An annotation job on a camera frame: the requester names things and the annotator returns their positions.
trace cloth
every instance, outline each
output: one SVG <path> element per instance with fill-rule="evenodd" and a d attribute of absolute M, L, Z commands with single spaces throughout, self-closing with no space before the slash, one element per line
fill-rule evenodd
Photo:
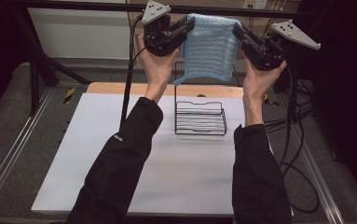
<path fill-rule="evenodd" d="M 189 14 L 195 18 L 195 28 L 187 33 L 181 46 L 185 58 L 185 75 L 174 81 L 178 86 L 188 78 L 213 77 L 229 81 L 239 40 L 233 35 L 237 20 Z"/>
<path fill-rule="evenodd" d="M 68 224 L 121 224 L 163 120 L 158 105 L 140 98 L 119 133 L 105 144 L 80 190 Z M 233 209 L 237 223 L 292 223 L 282 174 L 263 124 L 235 131 Z"/>

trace blue towel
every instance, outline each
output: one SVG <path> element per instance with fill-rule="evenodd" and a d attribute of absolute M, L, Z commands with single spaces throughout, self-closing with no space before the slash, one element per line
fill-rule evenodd
<path fill-rule="evenodd" d="M 181 46 L 185 58 L 185 75 L 174 81 L 178 86 L 188 78 L 213 77 L 229 81 L 239 40 L 233 35 L 237 20 L 189 14 L 195 17 L 195 28 L 187 33 Z"/>

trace table surface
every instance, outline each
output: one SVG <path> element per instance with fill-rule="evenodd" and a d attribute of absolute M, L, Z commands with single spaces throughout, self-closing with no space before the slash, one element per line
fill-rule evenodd
<path fill-rule="evenodd" d="M 133 84 L 129 110 L 146 85 Z M 93 83 L 84 93 L 62 144 L 50 166 L 32 210 L 44 214 L 71 211 L 77 193 L 107 139 L 118 130 L 124 84 Z M 196 103 L 220 101 L 227 118 L 224 136 L 174 134 L 173 96 L 159 102 L 164 120 L 153 138 L 132 199 L 129 215 L 233 216 L 231 182 L 234 163 L 233 132 L 243 123 L 241 88 L 180 86 L 178 100 Z M 234 93 L 236 98 L 212 98 L 210 94 Z M 169 86 L 166 94 L 173 94 Z"/>

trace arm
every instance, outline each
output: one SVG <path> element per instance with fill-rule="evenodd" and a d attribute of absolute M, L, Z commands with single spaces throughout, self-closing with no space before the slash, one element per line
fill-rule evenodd
<path fill-rule="evenodd" d="M 292 223 L 291 206 L 280 168 L 272 155 L 263 125 L 265 93 L 286 66 L 258 71 L 245 59 L 245 127 L 234 132 L 236 161 L 233 167 L 232 203 L 239 224 Z"/>
<path fill-rule="evenodd" d="M 138 40 L 143 48 L 144 37 L 140 35 Z M 91 166 L 66 223 L 123 223 L 149 156 L 152 137 L 163 120 L 158 101 L 166 90 L 178 52 L 161 58 L 147 50 L 141 53 L 148 79 L 146 93 Z"/>

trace black sleeve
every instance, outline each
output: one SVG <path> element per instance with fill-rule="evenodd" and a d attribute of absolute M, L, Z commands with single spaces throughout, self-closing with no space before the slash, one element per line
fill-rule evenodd
<path fill-rule="evenodd" d="M 239 224 L 292 223 L 281 170 L 263 124 L 236 129 L 232 203 Z"/>
<path fill-rule="evenodd" d="M 140 98 L 121 131 L 111 136 L 91 166 L 66 223 L 122 223 L 163 120 L 154 101 Z"/>

